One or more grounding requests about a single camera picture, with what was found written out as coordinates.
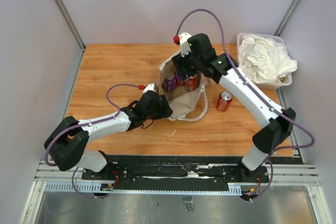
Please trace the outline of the purple fanta can front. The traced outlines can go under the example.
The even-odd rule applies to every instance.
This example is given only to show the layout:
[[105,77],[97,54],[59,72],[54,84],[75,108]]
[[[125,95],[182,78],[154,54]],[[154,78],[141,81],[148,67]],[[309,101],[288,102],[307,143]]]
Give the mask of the purple fanta can front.
[[184,86],[186,83],[178,74],[176,74],[176,85],[177,86]]

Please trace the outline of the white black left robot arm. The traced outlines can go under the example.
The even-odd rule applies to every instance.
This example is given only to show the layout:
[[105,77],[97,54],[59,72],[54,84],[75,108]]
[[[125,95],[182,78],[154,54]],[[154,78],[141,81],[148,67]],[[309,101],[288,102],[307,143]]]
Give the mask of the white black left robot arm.
[[172,113],[166,96],[150,90],[139,101],[106,116],[89,120],[68,116],[45,141],[45,161],[60,171],[80,167],[94,171],[102,180],[108,179],[112,175],[112,166],[101,152],[89,150],[87,145],[107,135],[144,128],[145,121],[168,118]]

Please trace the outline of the pink patterned canvas bag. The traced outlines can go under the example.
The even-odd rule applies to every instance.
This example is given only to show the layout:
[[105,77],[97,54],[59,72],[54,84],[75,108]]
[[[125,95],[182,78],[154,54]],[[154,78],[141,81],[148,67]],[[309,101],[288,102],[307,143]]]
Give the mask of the pink patterned canvas bag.
[[[172,58],[178,56],[180,51],[178,50],[173,55],[171,55],[167,60],[159,65],[160,70],[160,80],[158,83],[158,89],[161,94],[166,95],[168,104],[172,109],[171,116],[168,117],[170,121],[198,121],[204,117],[208,110],[208,98],[206,93],[206,88],[210,85],[209,78],[205,77],[203,74],[198,74],[196,76],[196,89],[187,90],[185,86],[176,85],[175,89],[172,91],[167,91],[164,89],[164,80],[170,74],[176,73],[176,68],[173,65]],[[200,97],[204,98],[204,108],[203,111],[194,118],[187,118],[186,116],[193,112],[198,104]]]

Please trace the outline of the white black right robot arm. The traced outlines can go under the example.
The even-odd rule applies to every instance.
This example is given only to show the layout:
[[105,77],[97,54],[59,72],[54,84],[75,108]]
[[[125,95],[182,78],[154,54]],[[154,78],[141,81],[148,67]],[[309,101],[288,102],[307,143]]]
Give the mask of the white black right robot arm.
[[283,109],[269,99],[245,77],[228,52],[218,55],[206,34],[191,36],[182,33],[174,36],[173,41],[180,51],[172,57],[172,62],[182,80],[197,73],[211,78],[232,93],[261,127],[252,138],[252,147],[238,165],[238,177],[244,182],[250,182],[266,158],[290,136],[295,111],[292,108]]

